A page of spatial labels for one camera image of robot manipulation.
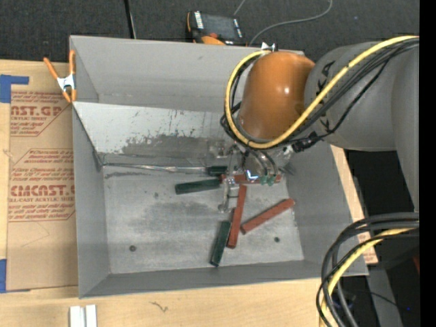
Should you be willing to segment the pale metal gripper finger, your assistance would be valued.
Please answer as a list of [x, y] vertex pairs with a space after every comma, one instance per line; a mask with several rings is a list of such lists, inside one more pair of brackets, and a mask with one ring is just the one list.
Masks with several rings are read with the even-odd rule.
[[236, 197], [236, 181], [232, 178], [225, 178], [223, 180], [223, 201], [218, 206], [221, 213], [228, 213], [230, 211], [230, 198]]

